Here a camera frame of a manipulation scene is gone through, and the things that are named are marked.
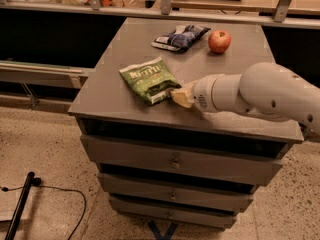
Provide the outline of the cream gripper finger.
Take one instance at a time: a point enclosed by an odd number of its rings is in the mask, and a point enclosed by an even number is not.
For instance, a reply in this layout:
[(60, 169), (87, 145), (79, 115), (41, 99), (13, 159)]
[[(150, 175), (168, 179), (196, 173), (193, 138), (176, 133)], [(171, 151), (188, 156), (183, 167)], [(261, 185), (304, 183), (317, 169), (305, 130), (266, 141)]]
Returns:
[(183, 89), (192, 89), (192, 87), (198, 82), (198, 80), (186, 83), (182, 86)]
[(172, 100), (184, 108), (191, 108), (193, 105), (190, 89), (174, 89), (170, 92)]

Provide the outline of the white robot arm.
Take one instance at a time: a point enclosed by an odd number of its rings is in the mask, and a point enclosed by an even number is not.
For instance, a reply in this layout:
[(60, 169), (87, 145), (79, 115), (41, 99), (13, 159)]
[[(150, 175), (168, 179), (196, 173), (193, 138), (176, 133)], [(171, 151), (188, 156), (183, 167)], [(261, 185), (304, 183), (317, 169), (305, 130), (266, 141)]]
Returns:
[(271, 121), (291, 119), (320, 133), (320, 88), (275, 63), (257, 63), (241, 74), (208, 75), (170, 95), (185, 108)]

